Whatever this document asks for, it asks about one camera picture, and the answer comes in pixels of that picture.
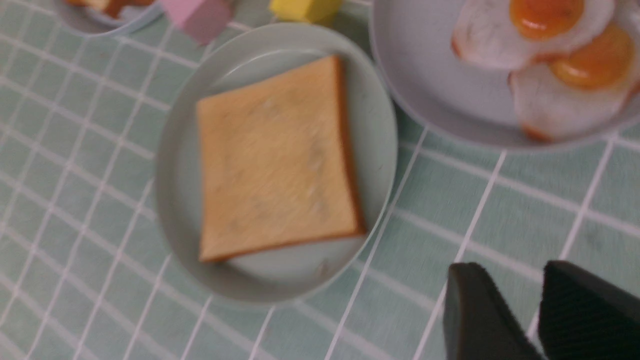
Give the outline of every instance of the light blue plate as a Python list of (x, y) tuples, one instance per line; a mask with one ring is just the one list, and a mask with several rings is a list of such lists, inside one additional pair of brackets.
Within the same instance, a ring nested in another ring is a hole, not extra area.
[(272, 305), (308, 295), (334, 280), (366, 243), (364, 237), (348, 238), (261, 252), (221, 264), (198, 262), (202, 184), (196, 102), (330, 54), (338, 54), (346, 68), (358, 187), (367, 225), (373, 230), (394, 181), (396, 120), (371, 60), (346, 37), (302, 24), (264, 26), (236, 37), (200, 66), (169, 113), (157, 156), (159, 218), (176, 258), (218, 299)]

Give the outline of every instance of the egg yolk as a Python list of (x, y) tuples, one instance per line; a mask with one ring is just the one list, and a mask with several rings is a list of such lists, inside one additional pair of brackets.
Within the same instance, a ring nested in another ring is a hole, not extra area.
[(584, 0), (511, 0), (509, 12), (523, 37), (542, 41), (571, 30), (584, 12)]
[(623, 78), (634, 59), (634, 42), (617, 25), (605, 31), (569, 57), (549, 64), (551, 71), (567, 85), (583, 90), (596, 90), (615, 84)]

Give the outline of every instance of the small plate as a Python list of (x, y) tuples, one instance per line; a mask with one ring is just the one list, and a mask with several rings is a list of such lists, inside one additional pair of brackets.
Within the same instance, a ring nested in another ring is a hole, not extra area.
[(164, 13), (156, 0), (149, 6), (126, 6), (119, 19), (113, 19), (89, 6), (69, 5), (66, 0), (52, 0), (62, 22), (75, 34), (85, 37), (114, 37), (132, 33)]
[[(226, 263), (199, 262), (202, 184), (196, 102), (330, 54), (338, 54), (346, 68), (351, 142), (369, 235), (265, 251)], [(287, 302), (327, 285), (360, 253), (388, 201), (396, 158), (395, 114), (367, 55), (329, 29), (264, 26), (211, 54), (173, 105), (157, 155), (159, 218), (176, 258), (219, 299), (252, 305)]]
[(556, 143), (528, 139), (513, 110), (509, 73), (464, 65), (451, 51), (451, 35), (465, 2), (374, 1), (369, 28), (373, 53), (394, 99), (413, 119), (464, 142), (512, 151), (585, 143), (640, 120), (636, 98), (621, 116), (588, 134)]

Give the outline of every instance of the black object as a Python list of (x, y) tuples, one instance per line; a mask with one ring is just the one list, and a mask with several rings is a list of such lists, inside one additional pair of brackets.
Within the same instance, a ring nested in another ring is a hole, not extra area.
[(640, 299), (571, 263), (549, 261), (538, 334), (550, 360), (639, 360)]
[(449, 267), (444, 334), (448, 360), (542, 360), (477, 263)]

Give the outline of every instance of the fried egg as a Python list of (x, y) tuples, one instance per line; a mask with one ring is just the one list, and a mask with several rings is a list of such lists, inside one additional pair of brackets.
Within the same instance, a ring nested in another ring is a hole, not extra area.
[(620, 0), (614, 20), (566, 58), (512, 72), (524, 131), (543, 141), (582, 135), (619, 114), (640, 90), (640, 6)]
[(615, 0), (467, 0), (452, 49), (478, 67), (520, 70), (590, 43), (615, 7)]

